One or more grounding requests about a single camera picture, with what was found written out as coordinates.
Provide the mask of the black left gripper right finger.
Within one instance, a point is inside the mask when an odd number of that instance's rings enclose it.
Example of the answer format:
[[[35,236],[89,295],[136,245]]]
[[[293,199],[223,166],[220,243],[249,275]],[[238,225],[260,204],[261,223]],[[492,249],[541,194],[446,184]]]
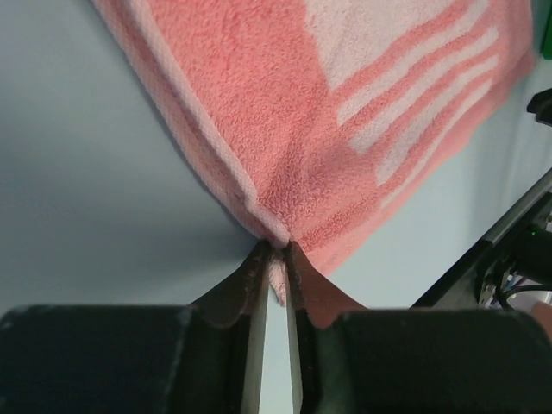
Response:
[[[511,310],[370,310],[284,252],[297,413],[548,413],[551,342]]]

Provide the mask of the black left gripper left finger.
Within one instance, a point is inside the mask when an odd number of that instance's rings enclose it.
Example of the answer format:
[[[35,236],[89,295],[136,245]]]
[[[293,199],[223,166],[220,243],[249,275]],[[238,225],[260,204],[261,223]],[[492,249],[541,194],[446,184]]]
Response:
[[[255,413],[270,246],[186,305],[16,307],[1,319],[4,413]]]

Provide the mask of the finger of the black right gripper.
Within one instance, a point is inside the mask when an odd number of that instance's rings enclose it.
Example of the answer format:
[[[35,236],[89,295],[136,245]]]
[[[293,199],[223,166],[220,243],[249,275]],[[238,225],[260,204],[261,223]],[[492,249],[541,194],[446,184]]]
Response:
[[[535,122],[552,126],[552,89],[535,94],[526,107],[526,112],[533,114]]]

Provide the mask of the pink towel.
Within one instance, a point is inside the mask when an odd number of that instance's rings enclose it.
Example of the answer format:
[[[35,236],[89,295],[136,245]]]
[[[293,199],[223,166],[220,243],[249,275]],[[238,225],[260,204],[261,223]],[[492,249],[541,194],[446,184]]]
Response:
[[[534,64],[527,1],[98,1],[173,139],[259,238],[334,272]]]

